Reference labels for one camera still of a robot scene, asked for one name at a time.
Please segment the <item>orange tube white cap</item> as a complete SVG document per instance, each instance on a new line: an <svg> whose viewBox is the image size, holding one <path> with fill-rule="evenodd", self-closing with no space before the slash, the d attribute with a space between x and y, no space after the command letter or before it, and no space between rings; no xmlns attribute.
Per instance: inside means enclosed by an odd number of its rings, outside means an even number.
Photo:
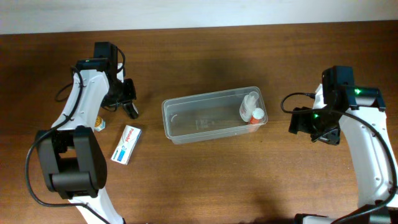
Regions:
<svg viewBox="0 0 398 224"><path fill-rule="evenodd" d="M258 124L258 123L260 123L262 121L262 119L264 118L264 116L265 116L265 112L264 112L263 109L255 108L252 111L252 116L251 116L251 118L249 120L249 124Z"/></svg>

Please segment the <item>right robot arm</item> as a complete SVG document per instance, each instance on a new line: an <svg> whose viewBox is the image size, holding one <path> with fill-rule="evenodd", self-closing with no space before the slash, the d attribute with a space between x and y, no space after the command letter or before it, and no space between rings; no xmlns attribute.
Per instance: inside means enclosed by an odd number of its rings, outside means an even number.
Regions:
<svg viewBox="0 0 398 224"><path fill-rule="evenodd" d="M397 223L397 162L378 88L357 86L352 67L323 71L311 108L290 111L289 132L338 145L345 135L358 183L358 209L340 218L298 213L295 223Z"/></svg>

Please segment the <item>black bottle white cap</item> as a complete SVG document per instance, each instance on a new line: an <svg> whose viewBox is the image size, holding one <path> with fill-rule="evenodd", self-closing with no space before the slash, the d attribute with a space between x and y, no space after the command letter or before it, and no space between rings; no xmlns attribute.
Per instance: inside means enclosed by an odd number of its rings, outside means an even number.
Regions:
<svg viewBox="0 0 398 224"><path fill-rule="evenodd" d="M131 101L123 104L123 110L131 119L137 119L139 117L139 112Z"/></svg>

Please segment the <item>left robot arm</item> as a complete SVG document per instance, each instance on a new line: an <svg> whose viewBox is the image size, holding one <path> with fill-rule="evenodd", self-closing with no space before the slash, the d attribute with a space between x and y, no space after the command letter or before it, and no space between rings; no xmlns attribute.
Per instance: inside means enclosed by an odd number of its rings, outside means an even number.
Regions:
<svg viewBox="0 0 398 224"><path fill-rule="evenodd" d="M121 49L110 42L96 42L92 58L71 67L72 90L66 105L48 130L38 131L28 153L37 151L44 182L76 207L87 223L124 223L106 192L107 165L95 137L101 108L119 107L131 119L139 116L133 101L134 83L126 78Z"/></svg>

